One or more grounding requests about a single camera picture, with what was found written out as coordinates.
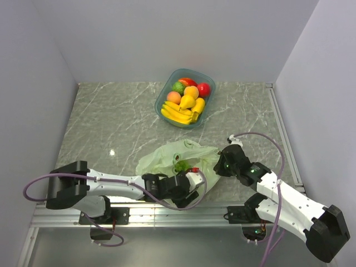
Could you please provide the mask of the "green grape bunch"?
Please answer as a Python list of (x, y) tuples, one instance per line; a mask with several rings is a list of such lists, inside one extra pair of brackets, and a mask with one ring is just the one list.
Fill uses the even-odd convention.
[(188, 161), (186, 160), (181, 160), (178, 161), (175, 165), (173, 170), (175, 172), (181, 172), (181, 171), (187, 171), (188, 169), (192, 168), (192, 166), (189, 164)]

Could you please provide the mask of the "pale green plastic bag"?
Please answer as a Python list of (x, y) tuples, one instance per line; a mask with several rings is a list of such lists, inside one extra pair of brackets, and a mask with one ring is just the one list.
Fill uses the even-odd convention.
[(165, 144), (139, 159), (136, 175), (159, 175), (152, 194), (183, 208), (218, 182), (220, 177), (213, 170), (218, 159), (218, 148), (184, 139)]

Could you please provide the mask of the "yellow pear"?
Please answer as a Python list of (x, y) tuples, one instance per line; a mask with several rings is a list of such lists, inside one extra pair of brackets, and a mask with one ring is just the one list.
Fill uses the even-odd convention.
[(179, 104), (179, 110), (187, 110), (195, 106), (195, 99), (189, 95), (182, 96)]

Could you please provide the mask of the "yellow banana bunch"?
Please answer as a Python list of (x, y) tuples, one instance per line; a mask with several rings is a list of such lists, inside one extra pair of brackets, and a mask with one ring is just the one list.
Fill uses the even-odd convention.
[(196, 123), (199, 118), (198, 112), (192, 112), (190, 110), (179, 111), (179, 106), (173, 102), (166, 101), (161, 108), (161, 114), (172, 121), (190, 125)]

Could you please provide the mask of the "orange round fruit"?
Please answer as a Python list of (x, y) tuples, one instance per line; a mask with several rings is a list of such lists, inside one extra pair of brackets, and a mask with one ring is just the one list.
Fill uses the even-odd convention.
[(196, 86), (187, 86), (184, 89), (184, 96), (189, 95), (194, 99), (197, 99), (199, 97), (199, 90)]

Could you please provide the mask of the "pink orange peach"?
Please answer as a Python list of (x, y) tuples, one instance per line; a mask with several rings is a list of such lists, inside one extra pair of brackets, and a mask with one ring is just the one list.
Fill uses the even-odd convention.
[(179, 105), (181, 102), (181, 95), (176, 91), (171, 91), (167, 94), (166, 100)]

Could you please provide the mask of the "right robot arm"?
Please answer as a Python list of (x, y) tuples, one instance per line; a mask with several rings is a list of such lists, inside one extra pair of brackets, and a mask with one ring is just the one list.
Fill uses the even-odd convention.
[(349, 241), (341, 209), (315, 202), (279, 181), (276, 173), (263, 164), (250, 162), (240, 145), (225, 147), (214, 171), (222, 177), (235, 176), (256, 192), (245, 201), (244, 207), (228, 207), (230, 224), (276, 221), (278, 226), (305, 242), (309, 251), (325, 263), (330, 263)]

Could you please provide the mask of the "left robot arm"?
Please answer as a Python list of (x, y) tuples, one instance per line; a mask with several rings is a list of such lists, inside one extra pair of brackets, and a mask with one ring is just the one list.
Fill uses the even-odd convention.
[(110, 197), (157, 202), (170, 200), (178, 209), (188, 207), (204, 183), (193, 170), (180, 171), (168, 177), (164, 174), (120, 176), (98, 172), (87, 162), (76, 161), (51, 171), (46, 207), (50, 210), (77, 209), (105, 224), (112, 217)]

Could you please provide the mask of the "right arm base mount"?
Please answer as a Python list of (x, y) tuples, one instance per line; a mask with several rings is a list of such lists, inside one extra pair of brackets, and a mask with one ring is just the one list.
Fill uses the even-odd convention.
[(243, 238), (248, 243), (253, 242), (257, 245), (269, 238), (266, 229), (266, 223), (269, 223), (269, 221), (261, 219), (256, 212), (256, 208), (266, 199), (266, 196), (255, 193), (246, 200), (243, 206), (228, 206), (227, 213), (223, 215), (223, 218), (229, 224), (241, 225)]

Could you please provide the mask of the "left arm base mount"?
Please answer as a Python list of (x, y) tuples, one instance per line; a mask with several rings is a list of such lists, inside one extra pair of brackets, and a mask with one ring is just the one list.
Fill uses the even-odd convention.
[(113, 232), (117, 225), (127, 225), (130, 216), (129, 207), (114, 207), (109, 215), (97, 218), (87, 217), (83, 212), (80, 213), (79, 225), (91, 225), (90, 237), (93, 241), (109, 241), (113, 237)]

